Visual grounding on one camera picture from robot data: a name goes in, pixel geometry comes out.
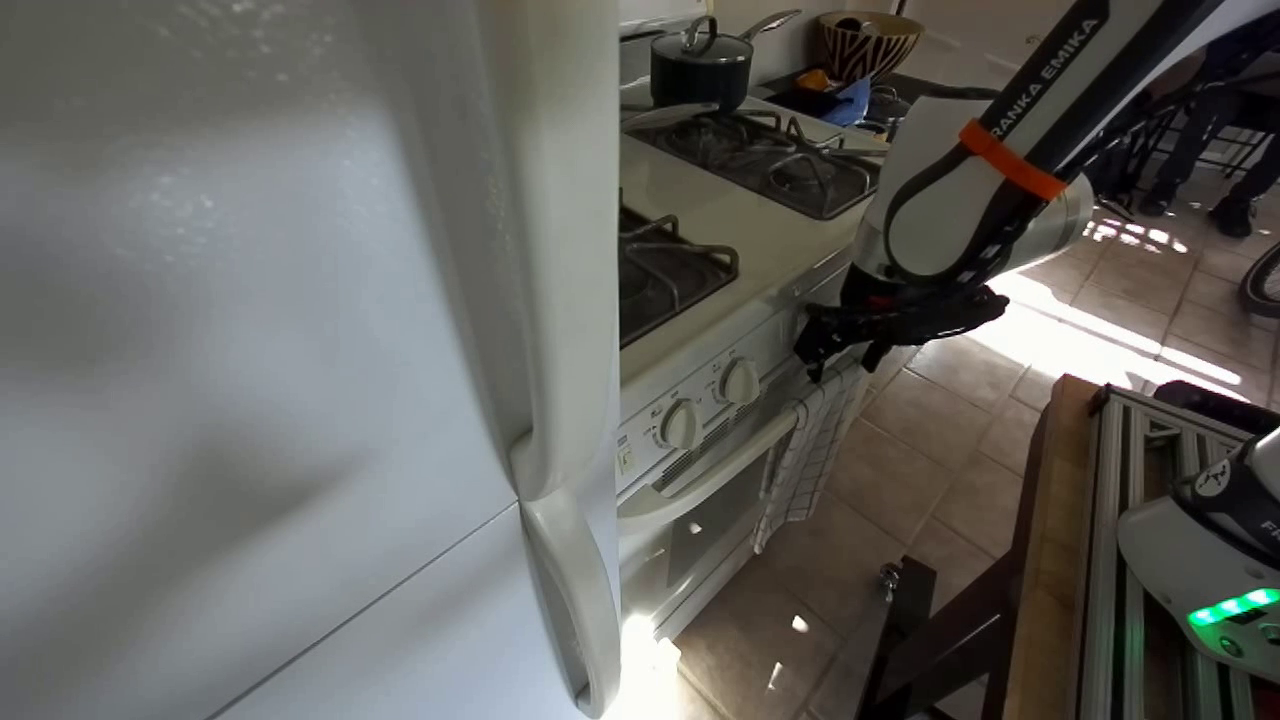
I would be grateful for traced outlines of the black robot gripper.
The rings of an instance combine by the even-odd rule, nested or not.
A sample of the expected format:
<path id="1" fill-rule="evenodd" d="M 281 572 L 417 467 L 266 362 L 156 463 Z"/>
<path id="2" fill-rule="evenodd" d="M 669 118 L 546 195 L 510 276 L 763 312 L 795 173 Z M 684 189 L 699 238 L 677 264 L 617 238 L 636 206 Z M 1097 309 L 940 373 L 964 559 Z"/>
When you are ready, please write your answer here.
<path id="1" fill-rule="evenodd" d="M 793 346 L 811 382 L 858 353 L 864 373 L 876 373 L 892 347 L 964 335 L 1009 312 L 1009 302 L 988 283 L 901 283 L 852 267 L 838 303 L 810 303 Z"/>

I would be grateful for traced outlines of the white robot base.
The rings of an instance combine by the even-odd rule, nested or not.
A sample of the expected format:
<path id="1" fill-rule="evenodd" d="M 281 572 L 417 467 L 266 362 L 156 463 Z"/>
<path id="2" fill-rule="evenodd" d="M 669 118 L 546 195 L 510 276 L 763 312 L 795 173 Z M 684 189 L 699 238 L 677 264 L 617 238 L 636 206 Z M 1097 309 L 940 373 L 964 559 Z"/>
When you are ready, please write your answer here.
<path id="1" fill-rule="evenodd" d="M 1118 540 L 1198 651 L 1280 683 L 1280 433 L 1126 513 Z"/>

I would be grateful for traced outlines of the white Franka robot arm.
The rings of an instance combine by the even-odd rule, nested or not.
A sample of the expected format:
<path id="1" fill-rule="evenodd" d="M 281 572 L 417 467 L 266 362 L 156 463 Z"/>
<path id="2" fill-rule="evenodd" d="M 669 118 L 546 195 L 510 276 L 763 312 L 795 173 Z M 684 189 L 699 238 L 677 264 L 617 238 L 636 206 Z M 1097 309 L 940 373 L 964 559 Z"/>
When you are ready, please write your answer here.
<path id="1" fill-rule="evenodd" d="M 1005 316 L 992 279 L 1050 262 L 1032 233 L 1065 206 L 1104 127 L 1176 61 L 1267 18 L 1278 0 L 1073 0 L 992 102 L 919 98 L 896 125 L 838 303 L 810 303 L 793 346 L 811 382 L 861 353 L 964 335 Z"/>

